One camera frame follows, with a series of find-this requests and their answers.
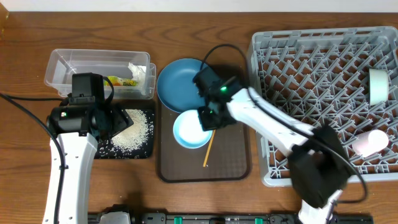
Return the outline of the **white pink cup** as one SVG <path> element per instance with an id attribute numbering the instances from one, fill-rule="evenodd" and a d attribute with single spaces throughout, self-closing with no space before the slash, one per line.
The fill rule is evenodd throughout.
<path id="1" fill-rule="evenodd" d="M 388 135 L 378 129 L 357 135 L 357 139 L 352 143 L 353 151 L 363 157 L 368 157 L 377 153 L 389 144 Z"/>

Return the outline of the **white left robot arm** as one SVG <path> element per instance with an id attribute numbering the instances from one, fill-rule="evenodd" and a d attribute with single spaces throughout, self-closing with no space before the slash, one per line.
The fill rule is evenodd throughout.
<path id="1" fill-rule="evenodd" d="M 88 196 L 99 143 L 133 121 L 119 105 L 59 106 L 47 118 L 51 171 L 44 223 L 88 223 Z"/>

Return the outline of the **orange chopstick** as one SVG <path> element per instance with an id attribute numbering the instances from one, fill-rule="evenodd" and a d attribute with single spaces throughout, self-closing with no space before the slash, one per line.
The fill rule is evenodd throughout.
<path id="1" fill-rule="evenodd" d="M 207 165 L 208 158 L 209 158 L 209 155 L 210 155 L 210 151 L 211 151 L 211 147 L 212 147 L 212 144 L 213 144 L 213 140 L 214 140 L 215 134 L 216 134 L 216 130 L 214 130 L 212 132 L 211 138 L 209 140 L 208 147 L 207 147 L 206 154 L 205 154 L 205 158 L 204 158 L 204 161 L 203 161 L 203 167 L 206 167 L 206 165 Z"/>

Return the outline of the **light blue bowl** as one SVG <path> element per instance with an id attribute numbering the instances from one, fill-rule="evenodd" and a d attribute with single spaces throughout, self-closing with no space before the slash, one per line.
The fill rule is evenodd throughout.
<path id="1" fill-rule="evenodd" d="M 187 149 L 204 146 L 213 134 L 213 131 L 203 130 L 197 110 L 187 110 L 178 115 L 172 131 L 175 140 Z"/>

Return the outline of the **dark blue plate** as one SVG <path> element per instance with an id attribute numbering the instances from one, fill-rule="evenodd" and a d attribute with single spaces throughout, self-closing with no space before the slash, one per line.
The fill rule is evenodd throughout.
<path id="1" fill-rule="evenodd" d="M 168 64 L 159 74 L 157 94 L 159 100 L 168 109 L 183 113 L 205 105 L 193 82 L 200 71 L 201 61 L 194 58 L 182 58 Z"/>

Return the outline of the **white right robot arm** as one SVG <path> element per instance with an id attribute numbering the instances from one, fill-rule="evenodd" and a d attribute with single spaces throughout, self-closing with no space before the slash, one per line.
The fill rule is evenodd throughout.
<path id="1" fill-rule="evenodd" d="M 354 174 L 338 135 L 329 125 L 314 128 L 281 112 L 235 77 L 201 69 L 193 78 L 205 105 L 198 109 L 205 131 L 239 121 L 271 142 L 288 160 L 290 179 L 302 199 L 301 223 L 328 223 L 348 179 Z"/>

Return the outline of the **yellow snack wrapper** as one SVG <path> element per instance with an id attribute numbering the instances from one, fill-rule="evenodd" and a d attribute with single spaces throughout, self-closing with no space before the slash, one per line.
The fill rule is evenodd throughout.
<path id="1" fill-rule="evenodd" d="M 116 76 L 108 76 L 103 77 L 105 86 L 138 86 L 139 82 L 128 79 L 128 78 L 120 78 Z"/>

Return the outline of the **mint green bowl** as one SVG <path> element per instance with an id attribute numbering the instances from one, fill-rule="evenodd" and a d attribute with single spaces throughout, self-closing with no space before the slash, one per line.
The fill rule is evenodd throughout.
<path id="1" fill-rule="evenodd" d="M 387 101 L 389 94 L 388 74 L 384 70 L 369 70 L 369 104 L 371 106 Z"/>

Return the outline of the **white tissue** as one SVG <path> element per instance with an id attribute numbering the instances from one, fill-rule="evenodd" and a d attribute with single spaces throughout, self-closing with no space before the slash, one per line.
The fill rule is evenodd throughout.
<path id="1" fill-rule="evenodd" d="M 127 67 L 132 73 L 132 80 L 136 86 L 143 85 L 146 78 L 146 66 L 129 63 Z"/>

